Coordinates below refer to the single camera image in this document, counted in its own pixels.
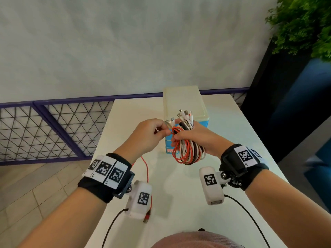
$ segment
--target beige box lid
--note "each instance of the beige box lid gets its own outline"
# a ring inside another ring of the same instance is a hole
[[[179,109],[192,111],[193,119],[208,121],[209,116],[197,86],[167,87],[163,89],[164,119],[178,118]]]

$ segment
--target white table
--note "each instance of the white table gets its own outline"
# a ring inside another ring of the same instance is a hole
[[[234,143],[241,143],[257,150],[267,159],[270,170],[285,179],[229,94],[204,95],[203,100],[210,116],[209,129]],[[114,151],[129,137],[140,121],[149,118],[163,118],[162,97],[116,100],[94,156]],[[197,231],[199,228],[222,234],[246,248],[267,247],[253,221],[237,203],[229,198],[221,205],[209,206],[205,202],[199,168],[213,166],[218,170],[220,161],[217,158],[207,155],[204,160],[192,166],[180,165],[172,155],[165,153],[164,140],[155,150],[143,157],[148,164],[150,183],[153,186],[151,218],[145,224],[143,221],[129,219],[122,213],[110,230],[105,247],[151,247],[161,238],[171,234]],[[132,171],[136,174],[134,181],[146,181],[146,167],[141,158],[135,163]],[[242,190],[227,186],[224,193],[246,207],[271,247],[286,247]],[[115,215],[125,208],[126,202],[127,196],[124,196],[121,200],[114,198],[108,204],[86,245],[87,248],[101,247],[109,225]]]

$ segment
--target black cable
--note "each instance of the black cable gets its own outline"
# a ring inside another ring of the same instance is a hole
[[[113,226],[113,223],[115,222],[116,218],[117,218],[122,212],[125,212],[125,211],[128,211],[128,210],[129,210],[129,209],[123,209],[123,210],[121,210],[121,211],[116,215],[116,217],[114,218],[114,220],[113,220],[112,223],[110,224],[110,227],[109,227],[109,229],[108,229],[108,231],[107,231],[107,233],[106,233],[106,236],[105,236],[104,242],[102,243],[102,247],[101,247],[101,248],[103,248],[103,246],[105,245],[105,242],[106,242],[106,239],[107,239],[108,233],[109,233],[109,231],[110,231],[110,228]]]
[[[256,227],[259,229],[259,231],[260,231],[260,233],[261,233],[261,235],[262,235],[262,237],[263,237],[263,239],[264,239],[264,241],[265,241],[265,243],[267,244],[267,246],[270,248],[270,245],[269,245],[269,243],[268,243],[268,241],[265,239],[265,236],[263,235],[263,233],[262,233],[262,231],[261,231],[261,229],[260,229],[260,227],[258,226],[258,224],[255,222],[255,220],[254,220],[254,218],[252,217],[252,215],[248,212],[248,210],[246,210],[246,208],[241,204],[241,203],[239,203],[237,200],[235,200],[233,197],[231,197],[231,196],[229,196],[229,195],[224,195],[225,197],[228,197],[228,198],[230,198],[230,199],[232,199],[233,201],[235,201],[235,202],[237,202],[247,213],[248,213],[248,215],[250,216],[250,218],[253,220],[253,222],[255,223],[255,225],[256,225]]]

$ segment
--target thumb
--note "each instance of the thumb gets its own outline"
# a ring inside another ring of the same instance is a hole
[[[174,136],[176,140],[182,140],[182,139],[192,140],[192,137],[193,137],[192,131],[180,131]]]
[[[171,131],[169,129],[160,130],[155,135],[159,138],[159,141],[161,141],[161,139],[163,139],[164,137],[171,135]]]

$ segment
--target hand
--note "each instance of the hand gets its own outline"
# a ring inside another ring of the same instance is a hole
[[[148,119],[138,124],[130,137],[114,153],[130,163],[134,163],[143,154],[154,150],[171,131],[161,119]]]
[[[176,124],[181,122],[180,119],[175,120]],[[221,158],[233,143],[220,135],[212,132],[203,125],[194,121],[194,128],[191,131],[181,131],[172,137],[171,146],[176,146],[176,140],[188,139],[196,142],[198,145],[205,148],[206,153]]]

